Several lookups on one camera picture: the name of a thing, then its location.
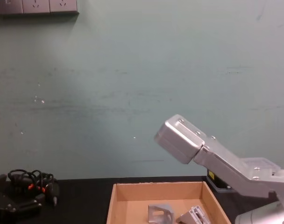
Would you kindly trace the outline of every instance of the teal wall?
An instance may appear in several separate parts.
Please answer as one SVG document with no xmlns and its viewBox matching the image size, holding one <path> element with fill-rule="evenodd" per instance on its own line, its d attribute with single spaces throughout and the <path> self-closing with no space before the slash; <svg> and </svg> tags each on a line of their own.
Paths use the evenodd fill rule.
<svg viewBox="0 0 284 224">
<path fill-rule="evenodd" d="M 0 19 L 0 173 L 203 175 L 153 141 L 176 113 L 284 168 L 284 0 L 78 2 Z"/>
</svg>

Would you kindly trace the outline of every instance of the black table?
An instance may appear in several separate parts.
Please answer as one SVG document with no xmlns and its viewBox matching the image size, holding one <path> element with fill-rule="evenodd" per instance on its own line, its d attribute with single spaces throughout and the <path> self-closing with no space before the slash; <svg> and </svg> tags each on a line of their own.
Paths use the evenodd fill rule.
<svg viewBox="0 0 284 224">
<path fill-rule="evenodd" d="M 45 205 L 40 216 L 21 221 L 21 224 L 105 224 L 115 183 L 205 181 L 206 177 L 144 177 L 64 180 L 60 184 L 60 200 L 53 208 Z M 214 192 L 229 220 L 237 215 L 276 201 L 240 196 L 237 193 Z"/>
</svg>

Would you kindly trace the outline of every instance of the open cardboard box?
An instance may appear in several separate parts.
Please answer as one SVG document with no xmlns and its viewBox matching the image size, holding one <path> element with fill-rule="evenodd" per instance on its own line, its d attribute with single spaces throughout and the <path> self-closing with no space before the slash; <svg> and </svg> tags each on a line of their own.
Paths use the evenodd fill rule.
<svg viewBox="0 0 284 224">
<path fill-rule="evenodd" d="M 115 184 L 106 224 L 147 224 L 148 205 L 162 203 L 175 219 L 199 205 L 212 224 L 230 224 L 205 182 Z"/>
</svg>

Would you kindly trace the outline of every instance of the robotic arm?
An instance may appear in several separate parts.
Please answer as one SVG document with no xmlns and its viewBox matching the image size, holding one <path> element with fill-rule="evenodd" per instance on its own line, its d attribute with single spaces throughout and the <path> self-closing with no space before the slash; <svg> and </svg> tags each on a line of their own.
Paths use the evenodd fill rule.
<svg viewBox="0 0 284 224">
<path fill-rule="evenodd" d="M 237 157 L 180 115 L 167 120 L 155 140 L 181 163 L 194 160 L 241 195 L 276 193 L 279 202 L 239 215 L 235 224 L 284 224 L 284 170 L 278 165 L 265 158 Z"/>
</svg>

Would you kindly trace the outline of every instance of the wall socket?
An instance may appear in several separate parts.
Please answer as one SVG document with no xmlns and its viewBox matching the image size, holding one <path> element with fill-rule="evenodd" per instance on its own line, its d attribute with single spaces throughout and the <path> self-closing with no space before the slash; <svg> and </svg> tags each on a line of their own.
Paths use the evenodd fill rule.
<svg viewBox="0 0 284 224">
<path fill-rule="evenodd" d="M 78 14 L 77 0 L 0 0 L 0 15 Z"/>
<path fill-rule="evenodd" d="M 50 0 L 51 13 L 70 13 L 78 12 L 76 0 Z"/>
<path fill-rule="evenodd" d="M 24 14 L 50 13 L 49 0 L 22 0 Z"/>
</svg>

